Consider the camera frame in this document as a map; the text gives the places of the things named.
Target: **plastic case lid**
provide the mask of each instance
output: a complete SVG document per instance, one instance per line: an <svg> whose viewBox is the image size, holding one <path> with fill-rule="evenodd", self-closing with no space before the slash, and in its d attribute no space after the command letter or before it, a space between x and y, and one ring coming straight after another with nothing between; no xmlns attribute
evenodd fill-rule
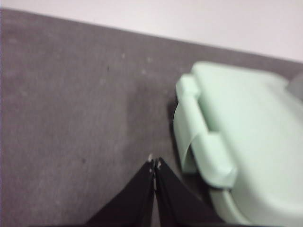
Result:
<svg viewBox="0 0 303 227"><path fill-rule="evenodd" d="M287 84L270 72L198 62L176 85L182 170L197 167L211 186L230 190L252 223L303 223L303 103Z"/></svg>

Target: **black object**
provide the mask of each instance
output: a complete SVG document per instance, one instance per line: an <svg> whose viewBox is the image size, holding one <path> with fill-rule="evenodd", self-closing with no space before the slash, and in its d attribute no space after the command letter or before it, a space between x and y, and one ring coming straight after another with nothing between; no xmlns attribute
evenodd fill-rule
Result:
<svg viewBox="0 0 303 227"><path fill-rule="evenodd" d="M183 185L162 158L145 162L126 187L86 224L60 227L149 227L154 190L162 227L244 227L225 224Z"/></svg>

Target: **white wall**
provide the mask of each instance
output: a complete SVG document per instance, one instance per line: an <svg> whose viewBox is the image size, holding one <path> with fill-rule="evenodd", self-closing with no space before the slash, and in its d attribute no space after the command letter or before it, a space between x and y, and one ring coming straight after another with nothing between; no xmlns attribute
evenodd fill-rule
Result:
<svg viewBox="0 0 303 227"><path fill-rule="evenodd" d="M1 7L303 62L303 0L2 0Z"/></svg>

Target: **mint green plastic case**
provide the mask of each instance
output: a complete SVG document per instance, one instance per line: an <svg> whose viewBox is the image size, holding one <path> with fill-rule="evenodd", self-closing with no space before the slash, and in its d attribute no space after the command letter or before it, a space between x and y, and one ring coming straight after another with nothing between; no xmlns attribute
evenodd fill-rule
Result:
<svg viewBox="0 0 303 227"><path fill-rule="evenodd" d="M177 82L182 171L216 190L228 222L303 223L303 103L271 72L198 62Z"/></svg>

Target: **gray carpet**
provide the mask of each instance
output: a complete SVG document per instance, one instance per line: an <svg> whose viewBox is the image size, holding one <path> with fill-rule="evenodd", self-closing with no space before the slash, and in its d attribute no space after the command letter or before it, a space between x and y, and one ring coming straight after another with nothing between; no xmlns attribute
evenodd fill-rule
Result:
<svg viewBox="0 0 303 227"><path fill-rule="evenodd" d="M296 62L2 9L2 226L83 223L150 153L207 199L199 176L181 176L170 128L175 84L200 60L288 78L303 71Z"/></svg>

